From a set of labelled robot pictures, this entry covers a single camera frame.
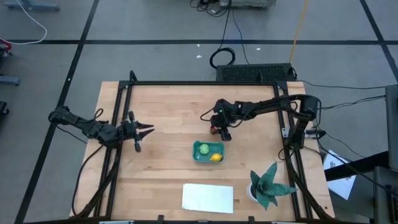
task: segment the gray floor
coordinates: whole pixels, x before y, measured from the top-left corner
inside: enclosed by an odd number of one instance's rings
[[[49,31],[48,40],[80,39],[93,0],[54,1],[60,12],[31,12]],[[278,0],[267,11],[235,9],[244,39],[292,40],[304,0]],[[386,40],[398,40],[398,2],[368,0],[371,12]],[[189,7],[188,0],[101,0],[88,40],[170,40],[220,39],[225,17],[212,18]],[[22,11],[0,7],[1,37],[39,39],[43,31]],[[239,39],[230,20],[226,39]],[[357,0],[310,1],[300,40],[377,40]],[[244,64],[240,45],[236,64]],[[103,81],[125,80],[134,70],[140,80],[214,80],[210,55],[218,48],[211,44],[179,45],[85,45],[66,99],[72,111],[91,117]],[[251,63],[289,61],[291,45],[245,45]],[[389,46],[398,60],[398,46]],[[9,103],[10,114],[0,132],[0,223],[16,217],[32,174],[44,136],[47,115],[57,104],[76,45],[15,46],[0,73],[22,78],[18,87],[1,85],[0,100]],[[220,54],[216,63],[228,63]],[[379,45],[298,45],[293,61],[298,78],[314,84],[379,86],[396,84]],[[382,90],[336,90],[307,87],[323,105],[383,95]],[[322,113],[321,127],[356,152],[370,156],[385,151],[386,115],[383,100]],[[323,138],[325,147],[341,156],[359,157],[340,143]],[[66,218],[73,187],[85,146],[56,131],[26,222]],[[336,208],[339,218],[360,220]]]

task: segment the wooden tabletop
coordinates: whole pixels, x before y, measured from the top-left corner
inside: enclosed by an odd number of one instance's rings
[[[305,93],[303,83],[288,83],[288,86],[290,94]],[[97,109],[103,108],[104,113],[99,120],[111,120],[117,87],[117,82],[102,83]],[[248,216],[254,216],[256,221],[295,220],[289,195],[277,197],[279,206],[270,204],[267,211],[246,196],[250,170],[262,175],[274,162],[278,165],[275,182],[289,184],[285,162],[277,156],[282,149],[282,140],[276,112],[262,114],[243,122],[238,128],[230,128],[233,139],[223,142],[226,155],[222,163],[202,164],[192,158],[195,141],[221,141],[220,135],[208,133],[210,123],[199,119],[217,99],[224,98],[233,103],[236,100],[264,101],[273,97],[270,86],[133,86],[130,110],[141,123],[154,124],[155,131],[141,142],[141,153],[134,150],[133,141],[123,144],[112,219],[156,220],[158,215],[164,215],[166,220],[246,221]],[[306,139],[305,145],[318,150],[315,140]],[[89,140],[85,159],[98,147],[96,140]],[[82,172],[76,195],[77,211],[86,205],[98,188],[104,152],[103,149],[95,155]],[[302,149],[301,155],[309,191],[334,217],[320,156],[308,149]],[[182,185],[185,183],[233,186],[234,213],[183,210]],[[101,214],[104,214],[107,199],[108,191],[104,194]],[[305,217],[299,190],[298,200],[301,216]]]

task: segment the potted plant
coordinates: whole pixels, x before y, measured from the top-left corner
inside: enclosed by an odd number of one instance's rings
[[[284,184],[275,184],[276,170],[277,164],[275,162],[261,177],[253,170],[250,171],[251,183],[248,185],[246,193],[251,200],[260,203],[266,210],[270,202],[278,206],[276,196],[289,195],[297,190]]]

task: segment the white paper sheet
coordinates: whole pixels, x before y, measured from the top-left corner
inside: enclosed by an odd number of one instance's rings
[[[329,152],[333,155],[338,156],[335,152],[329,149]],[[343,163],[333,156],[327,154],[325,159],[323,160],[323,170],[330,169],[332,167],[340,166]],[[353,188],[355,175],[339,180],[332,180],[328,182],[328,188],[334,193],[338,194],[340,197],[348,200],[349,194],[351,193],[351,189]]]
[[[234,189],[231,186],[184,184],[182,208],[202,212],[234,213]]]

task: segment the plant leaf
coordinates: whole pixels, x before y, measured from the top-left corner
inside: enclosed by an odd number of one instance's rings
[[[283,196],[291,194],[296,190],[297,189],[284,184],[272,184],[271,187],[265,191],[265,194],[270,196]]]
[[[267,172],[264,175],[262,175],[259,181],[261,190],[266,191],[271,187],[272,183],[274,182],[276,170],[277,170],[277,164],[275,162],[273,163],[273,165],[271,165],[268,168]]]
[[[253,186],[253,189],[257,189],[257,185],[259,184],[260,177],[253,171],[250,171],[250,179]]]
[[[257,201],[267,210],[271,197],[256,191]]]
[[[272,202],[276,207],[278,207],[278,202],[275,196],[270,196],[269,201]]]

